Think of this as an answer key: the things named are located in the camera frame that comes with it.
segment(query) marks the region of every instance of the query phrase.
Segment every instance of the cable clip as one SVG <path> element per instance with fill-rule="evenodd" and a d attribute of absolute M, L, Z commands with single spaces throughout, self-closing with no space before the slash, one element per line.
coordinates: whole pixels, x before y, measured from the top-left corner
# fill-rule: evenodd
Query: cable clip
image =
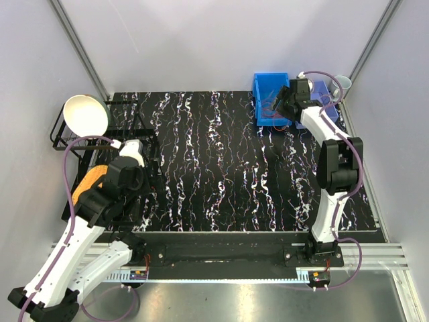
<path fill-rule="evenodd" d="M 110 143 L 110 145 L 112 147 L 114 147 L 115 149 L 119 149 L 121 147 L 121 145 L 122 145 L 122 142 L 118 141 L 118 140 L 113 140 L 113 143 Z"/>

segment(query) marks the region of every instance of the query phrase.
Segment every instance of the white cup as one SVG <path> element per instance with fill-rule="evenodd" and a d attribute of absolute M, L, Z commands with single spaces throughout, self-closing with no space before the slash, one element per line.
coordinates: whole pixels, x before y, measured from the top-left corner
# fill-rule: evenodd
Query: white cup
<path fill-rule="evenodd" d="M 335 78 L 338 80 L 341 87 L 343 88 L 344 95 L 346 95 L 346 92 L 351 87 L 351 80 L 349 78 L 347 78 L 346 76 L 343 76 L 343 75 L 337 75 L 337 76 L 335 76 Z M 334 102 L 338 101 L 338 99 L 340 98 L 341 92 L 340 92 L 340 88 L 338 87 L 338 85 L 334 81 L 331 82 L 331 84 L 329 86 L 329 91 L 332 94 L 332 101 L 334 101 Z"/>

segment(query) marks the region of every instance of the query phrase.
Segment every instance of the silver floor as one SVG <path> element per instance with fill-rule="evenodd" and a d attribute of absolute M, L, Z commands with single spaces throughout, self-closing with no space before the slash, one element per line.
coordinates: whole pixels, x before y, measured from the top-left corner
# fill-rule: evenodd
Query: silver floor
<path fill-rule="evenodd" d="M 348 278 L 332 272 L 332 283 Z M 103 283 L 92 302 L 113 284 Z M 393 278 L 387 271 L 362 271 L 338 290 L 307 292 L 266 284 L 150 284 L 138 289 L 139 307 L 123 321 L 405 321 Z M 97 299 L 88 312 L 98 319 L 120 317 L 132 296 L 116 289 Z M 77 322 L 91 321 L 82 311 Z"/>

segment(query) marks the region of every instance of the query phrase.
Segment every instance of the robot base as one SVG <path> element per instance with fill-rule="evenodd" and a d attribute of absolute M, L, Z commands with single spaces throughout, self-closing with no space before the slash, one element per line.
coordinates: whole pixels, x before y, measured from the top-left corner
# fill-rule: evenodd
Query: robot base
<path fill-rule="evenodd" d="M 289 246 L 283 248 L 286 267 L 318 267 L 326 268 L 327 260 L 330 267 L 344 267 L 343 253 L 340 247 L 335 252 L 318 254 L 309 258 L 305 246 Z"/>

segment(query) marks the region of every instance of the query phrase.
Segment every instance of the wire basket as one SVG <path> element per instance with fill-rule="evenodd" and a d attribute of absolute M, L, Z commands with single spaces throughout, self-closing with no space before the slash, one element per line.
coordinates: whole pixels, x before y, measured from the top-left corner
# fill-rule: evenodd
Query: wire basket
<path fill-rule="evenodd" d="M 146 128 L 141 118 L 137 99 L 124 101 L 106 101 L 111 114 L 111 124 L 108 126 L 104 136 L 112 140 L 124 142 L 126 140 L 139 139 L 143 143 L 143 157 L 148 163 L 160 161 L 160 145 L 153 129 Z M 64 106 L 62 106 L 55 124 L 50 133 L 50 140 L 53 148 L 63 151 L 78 136 L 73 133 L 62 116 Z M 71 149 L 71 152 L 78 158 L 78 173 L 72 186 L 72 193 L 82 181 L 86 173 L 94 166 L 108 164 L 119 155 L 118 149 L 112 148 L 104 140 L 91 139 L 81 141 Z M 68 220 L 70 211 L 66 205 L 62 219 Z"/>

